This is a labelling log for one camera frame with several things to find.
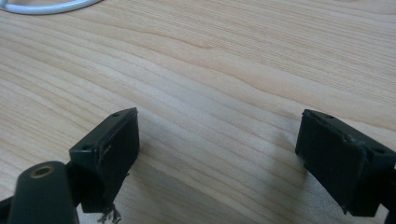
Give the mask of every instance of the screw hole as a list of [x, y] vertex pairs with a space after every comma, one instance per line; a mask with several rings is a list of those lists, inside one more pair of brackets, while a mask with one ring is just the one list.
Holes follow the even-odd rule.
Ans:
[[53, 171], [54, 171], [53, 166], [42, 166], [33, 170], [32, 173], [30, 173], [30, 177], [32, 177], [33, 179], [41, 178], [46, 175], [49, 175]]
[[379, 153], [379, 154], [384, 154], [384, 153], [385, 153], [385, 150], [384, 150], [384, 149], [382, 149], [382, 148], [377, 148], [377, 147], [373, 148], [373, 151], [376, 152], [376, 153]]

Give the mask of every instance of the wood grain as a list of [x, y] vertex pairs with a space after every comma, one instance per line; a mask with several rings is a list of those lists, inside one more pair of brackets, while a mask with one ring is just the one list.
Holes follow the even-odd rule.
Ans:
[[142, 148], [116, 200], [121, 223], [382, 223], [383, 207], [344, 216], [294, 147], [312, 108], [395, 149], [395, 71], [393, 0], [0, 12], [0, 199], [23, 170], [67, 162], [107, 115], [137, 107]]

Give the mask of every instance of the round hole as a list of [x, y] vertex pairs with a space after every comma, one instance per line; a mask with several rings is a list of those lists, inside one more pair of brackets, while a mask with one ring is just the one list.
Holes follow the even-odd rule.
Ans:
[[33, 179], [41, 178], [46, 175], [49, 175], [54, 170], [55, 169], [53, 168], [53, 166], [48, 166], [48, 165], [41, 166], [41, 167], [38, 167], [37, 169], [33, 170], [32, 173], [30, 173], [30, 177], [32, 177]]
[[83, 147], [82, 147], [82, 150], [88, 150], [88, 149], [90, 149], [90, 148], [92, 148], [92, 146], [91, 145], [84, 145]]
[[376, 152], [376, 153], [379, 153], [379, 154], [384, 154], [384, 153], [385, 153], [385, 150], [384, 150], [384, 149], [382, 149], [382, 148], [377, 148], [377, 147], [373, 148], [373, 151]]

